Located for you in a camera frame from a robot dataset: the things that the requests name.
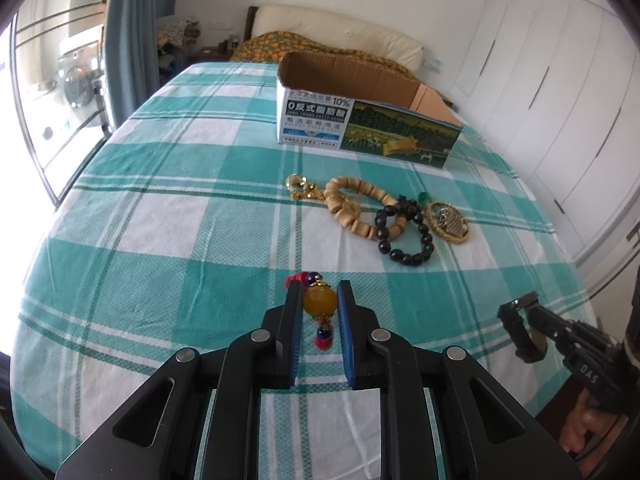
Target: yellow bead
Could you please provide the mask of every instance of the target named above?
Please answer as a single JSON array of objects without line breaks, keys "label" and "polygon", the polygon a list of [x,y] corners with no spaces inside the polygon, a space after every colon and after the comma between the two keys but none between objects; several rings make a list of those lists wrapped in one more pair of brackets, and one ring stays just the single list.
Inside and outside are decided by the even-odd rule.
[{"label": "yellow bead", "polygon": [[338,308],[338,296],[330,286],[310,286],[302,296],[302,307],[312,317],[330,316]]}]

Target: human hand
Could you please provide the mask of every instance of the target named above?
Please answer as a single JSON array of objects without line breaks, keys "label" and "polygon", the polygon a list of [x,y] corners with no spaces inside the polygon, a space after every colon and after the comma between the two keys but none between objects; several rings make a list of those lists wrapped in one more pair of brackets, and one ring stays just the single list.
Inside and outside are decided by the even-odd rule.
[{"label": "human hand", "polygon": [[558,443],[566,452],[580,453],[586,442],[588,431],[599,436],[602,441],[578,462],[582,476],[587,476],[595,468],[618,435],[625,427],[626,416],[617,416],[596,408],[589,408],[591,394],[583,390],[578,396],[575,407],[567,415]]}]

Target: blue gripper pad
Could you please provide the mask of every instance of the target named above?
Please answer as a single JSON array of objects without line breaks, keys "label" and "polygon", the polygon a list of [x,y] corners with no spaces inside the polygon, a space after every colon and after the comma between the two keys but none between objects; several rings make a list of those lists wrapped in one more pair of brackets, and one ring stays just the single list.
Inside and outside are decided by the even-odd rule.
[{"label": "blue gripper pad", "polygon": [[296,310],[291,327],[291,342],[289,344],[289,381],[293,386],[298,374],[298,360],[300,359],[300,338],[302,337],[302,291],[296,298]]},{"label": "blue gripper pad", "polygon": [[353,363],[353,337],[349,326],[349,316],[346,308],[347,300],[344,289],[338,286],[338,327],[340,328],[340,344],[342,346],[342,362],[344,375],[351,388],[355,385],[355,368]]}]

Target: red tassel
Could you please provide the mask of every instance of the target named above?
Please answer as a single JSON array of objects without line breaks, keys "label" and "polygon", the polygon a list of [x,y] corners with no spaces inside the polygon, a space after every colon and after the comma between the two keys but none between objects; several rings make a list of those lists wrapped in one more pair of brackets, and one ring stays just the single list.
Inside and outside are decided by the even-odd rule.
[{"label": "red tassel", "polygon": [[302,283],[302,290],[305,291],[308,289],[308,285],[306,284],[306,276],[308,275],[308,272],[306,272],[306,270],[303,270],[302,272],[299,272],[297,274],[293,274],[292,276],[288,276],[286,280],[284,280],[284,287],[285,288],[289,288],[289,283],[291,283],[293,280]]}]

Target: teal curtain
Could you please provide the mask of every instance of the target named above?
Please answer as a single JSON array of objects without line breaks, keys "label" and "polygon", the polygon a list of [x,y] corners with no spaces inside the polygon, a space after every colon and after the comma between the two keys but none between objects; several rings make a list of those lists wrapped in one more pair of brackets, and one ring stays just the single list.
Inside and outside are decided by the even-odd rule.
[{"label": "teal curtain", "polygon": [[175,0],[108,0],[104,63],[108,101],[119,127],[159,87],[154,22]]}]

